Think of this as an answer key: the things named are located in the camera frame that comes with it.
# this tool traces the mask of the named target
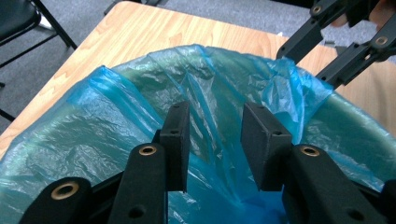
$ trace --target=chair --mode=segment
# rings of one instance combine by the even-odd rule
[[[43,15],[52,26],[54,32],[46,39],[38,42],[29,49],[24,50],[18,55],[0,64],[0,68],[20,58],[29,51],[41,46],[55,36],[59,36],[67,47],[77,48],[70,36],[62,26],[53,18],[47,8],[40,0],[1,0],[0,1],[0,47],[11,40],[25,34],[36,28]],[[0,82],[0,88],[5,87],[5,83]],[[14,118],[3,110],[0,110],[0,116],[12,121]]]

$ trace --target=gray carpet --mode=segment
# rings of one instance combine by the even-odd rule
[[[42,2],[78,45],[103,18],[103,12],[112,3],[111,0]],[[162,1],[159,7],[274,34],[282,33],[284,36],[291,36],[309,18],[308,9],[267,0],[167,0]],[[346,46],[354,40],[363,42],[370,39],[375,34],[375,27],[370,22],[362,22],[352,30],[346,27],[326,28],[323,34],[326,40]],[[21,52],[44,36],[38,29],[1,47],[0,61]],[[5,82],[6,87],[0,90],[0,108],[18,116],[72,53],[73,50],[66,48],[60,37],[55,37],[1,68],[0,81]],[[8,125],[6,119],[0,118],[0,133]]]

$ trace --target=table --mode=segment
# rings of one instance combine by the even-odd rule
[[[103,18],[64,65],[0,136],[0,158],[11,141],[40,118],[76,82],[96,67],[113,67],[149,52],[200,44],[275,58],[285,37],[199,18],[158,7],[120,2]],[[335,50],[315,47],[298,65],[317,74],[336,56]],[[396,65],[370,66],[340,92],[396,135]]]

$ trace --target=translucent blue plastic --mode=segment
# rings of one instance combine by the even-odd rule
[[[367,148],[357,138],[332,144],[347,135],[332,128],[349,108],[340,120],[350,129],[361,120],[376,123],[292,61],[193,45],[98,68],[19,135],[0,161],[0,222],[17,222],[52,181],[81,176],[94,185],[118,173],[130,150],[162,127],[169,106],[183,100],[191,103],[188,193],[169,194],[170,223],[287,222],[281,193],[258,192],[248,169],[239,142],[246,101],[267,105],[294,143],[328,150],[349,177],[380,189],[393,176],[363,163]],[[382,145],[363,154],[394,156],[394,138],[370,127],[365,136],[376,133],[372,139]]]

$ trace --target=blue plastic bag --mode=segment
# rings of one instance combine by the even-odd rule
[[[281,193],[258,192],[248,169],[239,142],[243,103],[267,105],[294,143],[315,142],[305,124],[330,94],[292,61],[197,45],[100,67],[13,141],[0,162],[0,222],[18,221],[52,181],[81,176],[97,184],[121,171],[169,106],[188,100],[188,193],[169,194],[169,221],[285,223]]]

